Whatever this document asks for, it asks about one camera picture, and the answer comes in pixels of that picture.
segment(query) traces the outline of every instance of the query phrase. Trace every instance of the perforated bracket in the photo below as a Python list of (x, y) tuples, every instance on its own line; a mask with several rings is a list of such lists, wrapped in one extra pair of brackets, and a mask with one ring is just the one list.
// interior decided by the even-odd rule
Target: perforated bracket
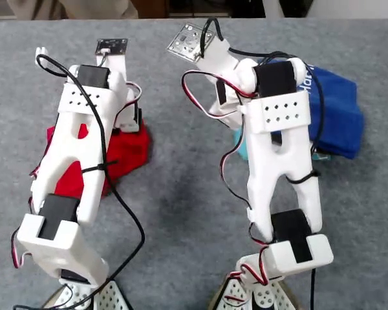
[(297, 302), (282, 282), (267, 286), (253, 284), (247, 289), (238, 280), (227, 280), (210, 310), (298, 310)]
[[(55, 305), (61, 305), (64, 302), (68, 302), (63, 307), (69, 307), (74, 305), (77, 302), (80, 302), (85, 297), (87, 297), (91, 292), (84, 291), (81, 287), (71, 285), (70, 288), (73, 291), (73, 295), (67, 287), (61, 292), (58, 300), (54, 303)], [(91, 301), (85, 302), (83, 305), (76, 307), (76, 310), (85, 310), (88, 309), (91, 305)], [(93, 307), (92, 310), (129, 310), (127, 303), (125, 302), (124, 297), (122, 296), (121, 291), (119, 290), (117, 284), (114, 281), (111, 281), (105, 286), (102, 292), (97, 294), (93, 298)]]
[(251, 100), (241, 110), (250, 116), (253, 133), (273, 132), (310, 124), (308, 92)]

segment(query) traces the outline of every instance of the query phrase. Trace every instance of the blue cloth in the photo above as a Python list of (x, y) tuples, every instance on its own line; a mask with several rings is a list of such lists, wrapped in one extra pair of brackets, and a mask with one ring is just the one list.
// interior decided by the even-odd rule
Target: blue cloth
[[(337, 74), (318, 67), (312, 67), (322, 85), (325, 97), (325, 122), (319, 141), (319, 148), (344, 156), (355, 158), (361, 147), (363, 132), (363, 114), (356, 104), (356, 84)], [(320, 120), (320, 100), (312, 76), (307, 75), (305, 82), (299, 86), (309, 92), (310, 115), (309, 136), (316, 137)], [(240, 131), (234, 134), (235, 143)], [(247, 160), (246, 142), (239, 149), (240, 155)]]

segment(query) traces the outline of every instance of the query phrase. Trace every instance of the teal object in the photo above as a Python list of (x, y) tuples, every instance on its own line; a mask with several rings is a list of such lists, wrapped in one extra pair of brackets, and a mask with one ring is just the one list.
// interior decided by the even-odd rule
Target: teal object
[[(241, 134), (241, 128), (239, 130), (236, 130), (234, 132), (234, 145), (237, 144), (237, 142), (240, 139), (240, 134)], [(240, 145), (240, 148), (237, 150), (237, 152), (240, 154), (241, 158), (244, 160), (248, 160), (247, 156), (247, 144), (246, 144), (246, 137), (244, 137), (243, 142)]]

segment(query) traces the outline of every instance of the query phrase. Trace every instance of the white plastic part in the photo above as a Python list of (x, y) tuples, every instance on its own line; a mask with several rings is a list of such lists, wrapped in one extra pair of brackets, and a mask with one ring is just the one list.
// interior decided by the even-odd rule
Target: white plastic part
[[(197, 61), (197, 67), (201, 71), (211, 72), (214, 74), (222, 74), (226, 70), (234, 70), (238, 64), (238, 60), (231, 56), (228, 52), (230, 44), (227, 40), (220, 41), (215, 37), (204, 53), (204, 58)], [(215, 82), (215, 78), (207, 76), (211, 82)]]
[[(333, 262), (334, 255), (332, 253), (332, 249), (330, 248), (328, 238), (324, 234), (308, 236), (306, 241), (308, 243), (312, 259), (301, 263), (296, 262), (292, 246), (289, 241), (270, 244), (262, 254), (263, 270), (267, 278), (283, 278), (285, 276), (302, 273), (303, 271), (328, 265)], [(257, 274), (260, 274), (258, 253), (243, 256), (236, 263), (236, 271), (242, 271), (240, 268), (241, 264), (249, 265)], [(255, 278), (249, 272), (243, 273), (241, 275), (241, 279), (244, 283), (249, 285), (255, 283)]]
[[(81, 287), (73, 287), (74, 295), (71, 300), (69, 300), (71, 296), (70, 289), (67, 287), (64, 288), (62, 293), (60, 294), (58, 300), (54, 303), (55, 305), (61, 305), (67, 300), (69, 300), (63, 307), (69, 307), (74, 305), (80, 300), (84, 299), (89, 295), (89, 293), (84, 293)], [(91, 301), (85, 302), (83, 306), (76, 307), (76, 310), (85, 310), (91, 304)], [(110, 281), (107, 286), (102, 290), (102, 292), (96, 294), (94, 297), (93, 308), (92, 310), (129, 310), (124, 297), (122, 296), (121, 291), (114, 281)]]
[[(248, 217), (256, 224), (263, 239), (271, 242), (270, 202), (277, 179), (286, 174), (291, 180), (300, 180), (312, 171), (308, 94), (301, 91), (251, 100), (241, 111), (245, 118), (250, 170), (247, 188), (252, 209), (248, 210)], [(277, 152), (273, 151), (270, 135), (276, 130), (282, 133), (282, 146)], [(299, 208), (305, 213), (312, 232), (317, 233), (322, 228), (318, 179), (309, 178), (293, 184), (293, 188)]]
[(281, 275), (291, 275), (328, 265), (333, 262), (334, 255), (328, 238), (324, 234), (306, 237), (312, 260), (297, 263), (289, 241), (273, 243), (264, 250), (264, 262), (268, 269)]
[(294, 57), (288, 59), (292, 63), (296, 85), (300, 85), (303, 83), (306, 77), (306, 66), (302, 59)]
[[(123, 97), (126, 84), (122, 75), (112, 71), (108, 82), (111, 89), (84, 86), (101, 117), (105, 129), (106, 146), (111, 138), (115, 115), (121, 107), (120, 103), (126, 101)], [(52, 143), (42, 159), (38, 178), (32, 183), (33, 206), (36, 214), (46, 195), (54, 192), (57, 182), (71, 163), (78, 160), (81, 169), (95, 167), (102, 163), (100, 128), (76, 85), (65, 84), (58, 112), (59, 118)], [(83, 139), (78, 139), (82, 123), (87, 125), (89, 133)], [(84, 188), (76, 214), (80, 225), (89, 225), (93, 223), (98, 212), (105, 174), (102, 170), (94, 170), (82, 174), (82, 177)]]
[[(247, 289), (240, 281), (231, 279), (217, 301), (215, 310), (253, 310), (252, 294), (260, 309), (296, 310), (295, 305), (279, 284), (278, 281), (270, 282), (267, 286), (253, 284)], [(227, 300), (225, 296), (232, 296), (246, 302)]]
[[(257, 66), (257, 63), (252, 59), (246, 58), (238, 62), (234, 70), (225, 70), (224, 72), (220, 72), (219, 75), (239, 87), (244, 92), (251, 94), (256, 88), (256, 76), (253, 70), (254, 66)], [(226, 102), (220, 104), (219, 100), (215, 101), (209, 110), (210, 113), (223, 115), (237, 110), (237, 107), (239, 106), (239, 98), (237, 97), (234, 89), (227, 85), (225, 85), (225, 89)], [(247, 101), (248, 99), (246, 98), (242, 99), (243, 103)], [(241, 127), (241, 113), (233, 113), (227, 118), (221, 119), (221, 121), (229, 126), (229, 128), (237, 130)]]
[(70, 270), (86, 278), (95, 288), (107, 278), (108, 265), (90, 248), (77, 223), (61, 221), (53, 240), (38, 238), (45, 218), (26, 214), (17, 233), (17, 239), (31, 252), (33, 260), (50, 276), (60, 278), (62, 269)]
[[(45, 47), (36, 47), (36, 54), (34, 56), (34, 63), (36, 64), (36, 66), (39, 66), (39, 63), (36, 59), (39, 54), (48, 55), (49, 53)], [(40, 64), (43, 68), (47, 68), (49, 66), (49, 62), (46, 59), (42, 59), (40, 61)]]
[[(101, 63), (103, 56), (97, 55), (96, 62)], [(109, 68), (111, 72), (119, 72), (122, 74), (124, 81), (127, 81), (127, 72), (126, 72), (126, 64), (125, 64), (125, 55), (109, 55), (105, 56), (105, 61), (103, 62), (103, 67)], [(131, 101), (135, 98), (133, 90), (128, 87), (122, 89), (122, 92), (125, 92), (123, 97), (126, 98), (120, 104), (123, 106), (127, 102)], [(140, 124), (134, 119), (135, 118), (135, 105), (130, 105), (126, 107), (119, 113), (115, 127), (120, 128), (122, 132), (138, 132), (140, 130)]]
[(308, 92), (255, 99), (245, 104), (254, 134), (291, 129), (310, 124)]

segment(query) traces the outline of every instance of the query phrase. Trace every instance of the black cable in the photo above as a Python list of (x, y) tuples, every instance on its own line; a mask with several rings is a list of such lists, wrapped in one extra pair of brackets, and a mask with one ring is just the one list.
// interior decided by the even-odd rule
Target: black cable
[[(240, 94), (238, 92), (236, 92), (236, 95), (237, 95), (237, 98), (239, 99), (239, 103), (240, 105), (243, 105), (243, 102), (241, 101), (241, 97), (240, 97)], [(243, 142), (243, 135), (244, 135), (244, 115), (242, 114), (241, 115), (241, 130), (240, 130), (240, 137), (239, 137), (239, 140), (237, 141), (237, 143), (235, 144), (235, 146), (229, 150), (226, 154), (224, 154), (222, 157), (221, 157), (221, 160), (220, 160), (220, 178), (221, 180), (223, 181), (224, 185), (226, 186), (226, 188), (228, 189), (228, 191), (234, 195), (235, 197), (237, 197), (238, 199), (242, 200), (245, 204), (247, 204), (247, 208), (251, 209), (252, 206), (250, 205), (250, 202), (243, 196), (237, 194), (227, 183), (226, 181), (226, 178), (224, 177), (224, 163), (225, 161), (227, 160), (228, 156), (230, 156), (231, 154), (233, 154), (240, 146), (241, 146), (241, 143)]]
[(204, 27), (202, 27), (201, 37), (200, 37), (200, 56), (201, 58), (204, 58), (204, 51), (206, 49), (206, 34), (208, 31), (208, 28), (210, 27), (211, 23), (214, 22), (215, 30), (217, 31), (217, 36), (219, 37), (220, 41), (224, 40), (224, 37), (222, 36), (220, 24), (216, 17), (210, 17), (207, 19), (206, 23), (204, 24)]
[(53, 76), (58, 76), (59, 78), (67, 78), (67, 74), (65, 74), (65, 73), (56, 72), (56, 71), (53, 71), (53, 70), (51, 70), (51, 69), (49, 69), (49, 68), (44, 67), (44, 66), (40, 63), (40, 61), (38, 61), (38, 58), (37, 58), (37, 57), (36, 57), (36, 61), (38, 62), (38, 65), (39, 65), (40, 68), (42, 68), (44, 71), (46, 71), (46, 72), (52, 74)]
[(316, 269), (312, 269), (312, 274), (310, 275), (310, 310), (315, 309), (315, 277)]
[(232, 48), (232, 47), (229, 47), (228, 51), (233, 54), (242, 55), (246, 57), (269, 57), (270, 56), (270, 54), (244, 52), (242, 50), (236, 50), (235, 48)]
[[(52, 65), (54, 65), (56, 68), (58, 68), (60, 71), (62, 71), (64, 74), (66, 74), (67, 77), (69, 77), (73, 83), (77, 86), (77, 88), (80, 90), (80, 92), (82, 93), (82, 96), (86, 99), (88, 105), (90, 106), (91, 110), (92, 110), (92, 113), (94, 114), (94, 117), (96, 119), (96, 122), (98, 123), (98, 126), (100, 128), (100, 134), (101, 134), (101, 147), (102, 147), (102, 166), (103, 166), (103, 171), (105, 173), (105, 177), (106, 177), (106, 180), (107, 180), (107, 183), (109, 184), (109, 186), (111, 187), (111, 190), (112, 190), (112, 193), (115, 195), (115, 198), (120, 202), (121, 206), (129, 213), (129, 215), (132, 217), (133, 221), (135, 222), (135, 225), (138, 227), (138, 230), (140, 231), (140, 234), (141, 234), (141, 240), (140, 242), (138, 243), (138, 245), (136, 246), (136, 248), (134, 249), (134, 251), (125, 259), (125, 261), (106, 279), (106, 281), (101, 285), (99, 286), (99, 288), (97, 288), (95, 291), (93, 291), (89, 296), (85, 297), (83, 300), (81, 300), (80, 302), (74, 304), (74, 305), (71, 305), (69, 307), (64, 307), (64, 308), (59, 308), (59, 310), (72, 310), (74, 309), (75, 307), (78, 307), (79, 305), (82, 305), (84, 304), (85, 302), (87, 302), (88, 300), (90, 300), (91, 298), (93, 298), (96, 294), (100, 293), (103, 288), (110, 282), (112, 281), (121, 271), (122, 269), (125, 268), (125, 266), (135, 257), (135, 255), (139, 252), (139, 250), (142, 248), (142, 246), (144, 245), (145, 243), (145, 232), (144, 232), (144, 228), (142, 227), (139, 219), (136, 217), (135, 213), (129, 208), (129, 206), (126, 204), (126, 202), (124, 202), (124, 200), (122, 199), (122, 197), (120, 196), (120, 194), (118, 193), (118, 191), (116, 190), (116, 187), (115, 187), (115, 184), (113, 183), (109, 173), (108, 173), (108, 170), (107, 170), (107, 149), (106, 149), (106, 140), (105, 140), (105, 130), (103, 128), (103, 124), (102, 124), (102, 121), (101, 121), (101, 118), (99, 116), (99, 113), (98, 111), (96, 110), (92, 100), (89, 98), (87, 92), (85, 91), (85, 89), (83, 89), (81, 83), (78, 81), (78, 79), (72, 74), (69, 72), (69, 70), (67, 68), (65, 68), (62, 64), (58, 63), (56, 60), (52, 59), (51, 57), (49, 57), (48, 55), (44, 55), (44, 54), (39, 54), (37, 57), (36, 57), (36, 60), (37, 62), (40, 64), (40, 59), (45, 59), (47, 60), (49, 63), (51, 63)], [(25, 310), (54, 310), (55, 308), (54, 307), (50, 307), (50, 308), (35, 308), (35, 307), (29, 307), (29, 306), (26, 306), (26, 305), (15, 305), (13, 306), (13, 310), (18, 310), (18, 309), (25, 309)]]

